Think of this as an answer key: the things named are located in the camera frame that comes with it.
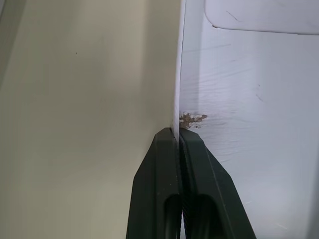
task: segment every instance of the chipped paint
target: chipped paint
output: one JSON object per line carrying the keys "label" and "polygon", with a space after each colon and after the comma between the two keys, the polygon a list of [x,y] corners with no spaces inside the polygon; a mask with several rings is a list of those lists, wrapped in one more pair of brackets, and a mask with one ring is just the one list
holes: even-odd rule
{"label": "chipped paint", "polygon": [[287,227],[284,227],[283,225],[279,224],[279,223],[276,223],[277,226],[279,226],[280,228],[284,229],[284,230],[288,230]]}
{"label": "chipped paint", "polygon": [[201,128],[205,118],[207,118],[207,115],[196,115],[187,112],[179,113],[179,127]]}

